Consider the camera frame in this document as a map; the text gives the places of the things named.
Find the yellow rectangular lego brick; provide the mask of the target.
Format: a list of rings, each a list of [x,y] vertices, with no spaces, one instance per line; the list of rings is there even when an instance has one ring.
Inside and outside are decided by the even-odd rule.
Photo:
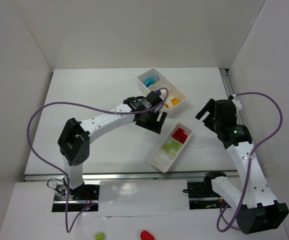
[[[176,106],[176,105],[178,105],[178,104],[180,103],[180,101],[179,101],[177,98],[172,98],[172,99],[171,99],[171,103],[172,103],[174,106]]]

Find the red stepped lego brick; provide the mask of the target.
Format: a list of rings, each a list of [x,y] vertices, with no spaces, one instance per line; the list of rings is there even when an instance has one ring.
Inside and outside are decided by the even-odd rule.
[[[176,131],[171,136],[176,141],[180,142],[181,144],[184,144],[187,141],[188,135],[185,133],[185,131],[182,128],[177,128]]]

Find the green lego brick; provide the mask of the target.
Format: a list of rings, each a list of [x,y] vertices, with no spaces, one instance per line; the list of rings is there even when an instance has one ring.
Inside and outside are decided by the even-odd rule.
[[[170,143],[170,146],[171,146],[172,149],[174,149],[176,152],[178,152],[179,149],[182,148],[182,145],[181,145],[179,142],[174,141],[174,140]]]
[[[163,144],[163,145],[161,146],[161,149],[162,149],[164,152],[168,153],[168,152],[170,152],[170,151],[172,150],[172,147],[171,147],[170,144],[165,143],[165,144]]]

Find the teal lego brick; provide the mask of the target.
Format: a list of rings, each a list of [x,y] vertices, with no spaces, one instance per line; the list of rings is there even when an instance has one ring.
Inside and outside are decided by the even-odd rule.
[[[148,78],[143,84],[148,88],[150,85],[156,82],[154,77]]]

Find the round teal patterned piece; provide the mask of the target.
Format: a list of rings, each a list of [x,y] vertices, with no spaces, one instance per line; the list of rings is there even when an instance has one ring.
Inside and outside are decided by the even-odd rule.
[[[156,77],[156,76],[154,76],[154,77],[153,77],[153,80],[154,80],[154,82],[156,83],[156,82],[158,82],[158,81],[159,81],[159,78],[158,78],[158,77]]]

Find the purple lego brick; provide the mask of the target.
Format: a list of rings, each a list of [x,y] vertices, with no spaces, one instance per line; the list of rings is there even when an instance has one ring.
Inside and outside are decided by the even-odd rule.
[[[155,93],[158,95],[158,96],[164,96],[164,94],[166,93],[166,91],[164,89],[158,89],[155,91]]]

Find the small green lego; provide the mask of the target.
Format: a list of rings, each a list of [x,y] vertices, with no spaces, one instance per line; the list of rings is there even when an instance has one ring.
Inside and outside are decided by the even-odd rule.
[[[177,152],[171,150],[168,152],[168,154],[172,157],[172,158],[176,158],[177,157]]]

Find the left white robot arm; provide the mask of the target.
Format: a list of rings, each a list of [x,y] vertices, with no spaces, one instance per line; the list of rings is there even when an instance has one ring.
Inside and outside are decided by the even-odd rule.
[[[70,196],[76,198],[84,187],[83,163],[90,155],[90,144],[116,128],[135,123],[160,134],[167,113],[160,111],[164,100],[155,92],[147,96],[129,97],[105,114],[77,121],[69,119],[57,141],[65,161],[67,177],[64,185]]]

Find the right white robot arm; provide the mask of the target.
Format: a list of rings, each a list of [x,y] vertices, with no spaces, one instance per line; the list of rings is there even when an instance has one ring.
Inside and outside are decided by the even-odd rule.
[[[210,99],[195,116],[204,126],[216,133],[230,155],[242,190],[235,187],[220,171],[209,172],[205,181],[210,191],[221,196],[234,214],[227,226],[218,228],[223,233],[237,224],[245,235],[277,229],[289,214],[286,203],[280,203],[271,190],[256,156],[256,146],[248,128],[238,124],[237,112],[242,103],[237,98]]]

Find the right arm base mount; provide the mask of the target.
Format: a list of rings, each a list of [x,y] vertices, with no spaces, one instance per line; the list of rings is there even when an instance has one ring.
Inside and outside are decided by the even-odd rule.
[[[188,196],[190,210],[219,209],[226,204],[224,198],[209,190],[204,181],[187,182],[182,192]]]

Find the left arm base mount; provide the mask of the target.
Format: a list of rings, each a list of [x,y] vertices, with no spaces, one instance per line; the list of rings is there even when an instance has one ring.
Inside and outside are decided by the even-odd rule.
[[[50,178],[46,186],[54,192],[51,211],[53,213],[64,213],[66,208],[67,189],[62,179]],[[86,212],[97,212],[99,210],[99,183],[88,183],[79,189],[74,195],[68,197],[68,212],[79,212],[86,208]]]

